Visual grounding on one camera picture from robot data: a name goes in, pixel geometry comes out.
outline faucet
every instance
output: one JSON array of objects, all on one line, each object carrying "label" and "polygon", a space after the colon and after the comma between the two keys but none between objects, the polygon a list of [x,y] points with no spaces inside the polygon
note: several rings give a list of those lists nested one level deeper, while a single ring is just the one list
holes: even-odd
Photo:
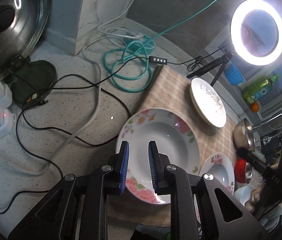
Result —
[{"label": "faucet", "polygon": [[[277,116],[275,116],[275,117],[273,117],[273,118],[270,118],[269,120],[266,120],[266,121],[262,122],[261,124],[259,124],[259,125],[257,125],[257,126],[253,126],[253,127],[252,127],[253,132],[256,132],[258,128],[260,128],[260,127],[262,127],[262,126],[264,126],[264,125],[267,125],[267,124],[269,124],[270,122],[272,122],[272,121],[274,121],[274,120],[276,120],[276,119],[278,119],[278,118],[280,118],[280,117],[282,117],[282,113],[281,113],[281,114],[278,114]],[[280,129],[279,132],[278,132],[277,134],[273,135],[273,136],[264,137],[263,140],[262,140],[262,141],[263,141],[263,144],[264,144],[264,145],[268,144],[269,142],[271,142],[271,140],[272,140],[273,138],[279,136],[280,134],[282,134],[282,129]]]}]

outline placemat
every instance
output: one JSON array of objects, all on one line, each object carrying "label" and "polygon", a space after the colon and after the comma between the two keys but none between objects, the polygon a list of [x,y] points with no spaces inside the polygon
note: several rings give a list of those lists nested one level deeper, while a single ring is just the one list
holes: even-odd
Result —
[{"label": "placemat", "polygon": [[[227,116],[225,126],[215,128],[201,119],[190,98],[190,84],[190,80],[171,68],[162,67],[139,110],[164,108],[183,118],[198,141],[201,167],[206,159],[216,152],[226,154],[234,167],[236,163],[232,139],[234,122]],[[108,216],[143,225],[169,227],[170,204],[148,204],[125,190],[122,196],[109,196]]]}]

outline silver bolt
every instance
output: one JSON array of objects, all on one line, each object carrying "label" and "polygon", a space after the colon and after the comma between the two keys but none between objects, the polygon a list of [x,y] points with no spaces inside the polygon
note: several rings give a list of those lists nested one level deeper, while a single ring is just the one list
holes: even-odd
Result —
[{"label": "silver bolt", "polygon": [[213,180],[214,179],[214,177],[213,177],[213,175],[212,174],[210,174],[210,173],[206,173],[206,174],[204,174],[204,176],[203,176],[206,180]]},{"label": "silver bolt", "polygon": [[74,179],[74,175],[73,175],[73,174],[67,174],[67,175],[65,175],[64,179],[65,179],[66,181],[71,181],[71,180]]},{"label": "silver bolt", "polygon": [[110,165],[104,165],[102,166],[102,171],[110,171],[112,167]]},{"label": "silver bolt", "polygon": [[174,165],[168,165],[168,166],[167,166],[167,170],[168,170],[168,171],[175,171],[176,169],[177,169],[177,167],[174,166]]}]

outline triangular cutout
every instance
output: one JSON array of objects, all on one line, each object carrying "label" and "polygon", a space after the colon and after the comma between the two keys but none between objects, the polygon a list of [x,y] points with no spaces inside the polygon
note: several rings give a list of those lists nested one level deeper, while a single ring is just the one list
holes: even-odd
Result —
[{"label": "triangular cutout", "polygon": [[37,212],[36,217],[48,223],[53,223],[56,217],[60,201],[63,195],[63,189],[59,189]]},{"label": "triangular cutout", "polygon": [[231,222],[239,219],[243,216],[240,209],[226,196],[226,194],[219,188],[214,190],[219,206],[222,212],[222,216],[225,222]]}]

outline large white plate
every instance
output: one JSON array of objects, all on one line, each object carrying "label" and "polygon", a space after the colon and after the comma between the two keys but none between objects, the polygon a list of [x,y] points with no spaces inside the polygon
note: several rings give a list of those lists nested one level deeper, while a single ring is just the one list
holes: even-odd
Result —
[{"label": "large white plate", "polygon": [[117,141],[129,142],[129,165],[126,188],[137,198],[152,204],[170,203],[170,195],[154,193],[148,155],[148,144],[156,141],[159,153],[166,154],[172,164],[197,175],[200,167],[198,143],[190,127],[176,114],[152,108],[133,115],[123,126]]},{"label": "large white plate", "polygon": [[221,98],[207,82],[201,78],[191,81],[190,97],[195,109],[209,125],[223,127],[226,123],[225,108]]},{"label": "large white plate", "polygon": [[[217,178],[228,191],[234,192],[234,170],[228,156],[222,153],[212,154],[203,164],[199,176],[205,173],[210,173]],[[194,196],[194,206],[197,220],[200,223],[198,203]]]}]

